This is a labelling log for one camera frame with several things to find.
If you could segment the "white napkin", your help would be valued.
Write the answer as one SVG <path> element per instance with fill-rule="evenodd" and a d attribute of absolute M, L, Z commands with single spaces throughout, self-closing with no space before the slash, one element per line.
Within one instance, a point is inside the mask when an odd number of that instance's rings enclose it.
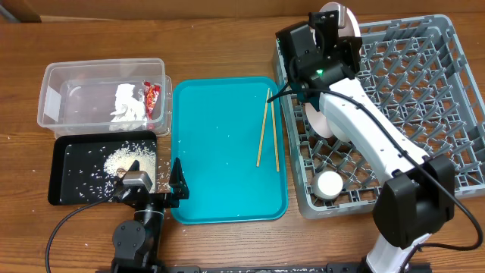
<path fill-rule="evenodd" d="M 122 83 L 115 93 L 114 117 L 109 126 L 110 131 L 128 131 L 146 126 L 146 106 L 143 89 L 137 89 L 135 85 Z"/>

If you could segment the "white paper cup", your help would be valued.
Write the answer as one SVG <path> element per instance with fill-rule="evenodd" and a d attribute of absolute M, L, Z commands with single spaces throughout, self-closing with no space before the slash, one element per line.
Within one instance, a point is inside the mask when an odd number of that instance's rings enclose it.
<path fill-rule="evenodd" d="M 343 179 L 335 171 L 322 171 L 312 178 L 311 189 L 319 199 L 332 200 L 340 195 Z"/>

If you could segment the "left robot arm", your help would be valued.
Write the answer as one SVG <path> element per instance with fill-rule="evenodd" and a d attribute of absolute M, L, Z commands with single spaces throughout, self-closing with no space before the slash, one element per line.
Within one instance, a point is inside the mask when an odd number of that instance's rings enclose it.
<path fill-rule="evenodd" d="M 138 161 L 117 182 L 113 200 L 135 212 L 132 220 L 122 222 L 114 230 L 112 272 L 170 271 L 158 258 L 158 250 L 165 210 L 177 208 L 180 200 L 189 198 L 179 158 L 171 167 L 169 186 L 169 192 L 150 193 L 152 181 L 146 171 L 139 169 Z"/>

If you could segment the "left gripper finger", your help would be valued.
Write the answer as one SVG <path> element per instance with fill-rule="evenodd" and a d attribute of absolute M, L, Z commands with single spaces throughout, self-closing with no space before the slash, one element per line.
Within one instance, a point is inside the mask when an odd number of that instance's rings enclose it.
<path fill-rule="evenodd" d="M 114 185 L 116 188 L 134 187 L 139 185 L 139 161 L 134 160 L 132 165 L 128 168 L 118 168 L 116 170 L 117 177 Z"/>
<path fill-rule="evenodd" d="M 179 158 L 175 158 L 174 164 L 171 167 L 169 186 L 171 187 L 172 200 L 189 198 L 189 188 L 183 176 L 182 164 Z"/>

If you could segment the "rice and food scraps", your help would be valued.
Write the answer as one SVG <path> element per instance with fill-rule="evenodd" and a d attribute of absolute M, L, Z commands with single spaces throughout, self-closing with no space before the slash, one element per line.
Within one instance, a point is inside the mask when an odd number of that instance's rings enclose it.
<path fill-rule="evenodd" d="M 156 190 L 156 167 L 157 157 L 154 144 L 142 141 L 141 143 L 125 143 L 119 149 L 114 150 L 107 158 L 103 171 L 111 177 L 119 177 L 119 169 L 128 171 L 130 166 L 139 162 L 140 171 L 145 171 L 152 182 L 149 190 L 154 193 Z"/>

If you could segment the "red snack wrapper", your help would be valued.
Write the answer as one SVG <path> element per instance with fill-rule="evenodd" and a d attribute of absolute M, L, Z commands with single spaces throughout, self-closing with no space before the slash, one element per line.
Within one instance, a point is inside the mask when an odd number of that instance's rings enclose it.
<path fill-rule="evenodd" d="M 152 119 L 152 112 L 155 109 L 156 102 L 161 93 L 159 84 L 152 84 L 148 81 L 143 82 L 143 95 L 145 103 L 145 114 L 149 120 Z"/>

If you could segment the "large white plate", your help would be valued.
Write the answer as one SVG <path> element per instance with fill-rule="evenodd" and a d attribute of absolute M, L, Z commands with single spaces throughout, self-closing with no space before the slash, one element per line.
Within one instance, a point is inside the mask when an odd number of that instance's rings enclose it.
<path fill-rule="evenodd" d="M 338 2 L 328 2 L 321 9 L 320 13 L 324 13 L 323 30 L 321 31 L 325 36 L 337 35 L 339 38 L 343 36 L 360 36 L 361 32 L 358 26 L 355 15 L 349 8 L 346 10 L 346 27 L 340 29 L 338 27 Z"/>

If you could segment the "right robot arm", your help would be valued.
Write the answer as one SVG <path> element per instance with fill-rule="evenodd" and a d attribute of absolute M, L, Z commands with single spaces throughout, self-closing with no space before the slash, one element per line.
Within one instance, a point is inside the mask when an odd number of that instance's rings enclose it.
<path fill-rule="evenodd" d="M 358 72 L 362 38 L 354 15 L 336 2 L 277 33 L 294 94 L 326 118 L 323 137 L 349 141 L 381 190 L 372 214 L 380 236 L 362 272 L 410 272 L 411 257 L 454 215 L 454 168 L 401 133 L 366 95 Z"/>

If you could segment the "small pink plate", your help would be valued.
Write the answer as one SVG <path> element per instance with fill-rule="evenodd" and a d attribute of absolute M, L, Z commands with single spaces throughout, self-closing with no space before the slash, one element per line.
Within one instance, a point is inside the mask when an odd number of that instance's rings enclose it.
<path fill-rule="evenodd" d="M 305 103 L 305 115 L 313 131 L 323 138 L 330 138 L 333 132 L 327 122 L 326 117 L 320 112 L 316 111 L 311 103 Z"/>

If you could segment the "grey bowl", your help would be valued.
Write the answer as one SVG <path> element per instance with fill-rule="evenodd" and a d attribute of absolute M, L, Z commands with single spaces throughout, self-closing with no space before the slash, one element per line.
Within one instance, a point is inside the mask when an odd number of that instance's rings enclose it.
<path fill-rule="evenodd" d="M 340 141 L 350 143 L 351 140 L 349 137 L 335 124 L 333 123 L 328 117 L 327 117 L 327 124 L 328 127 L 330 128 L 331 132 L 333 135 Z"/>

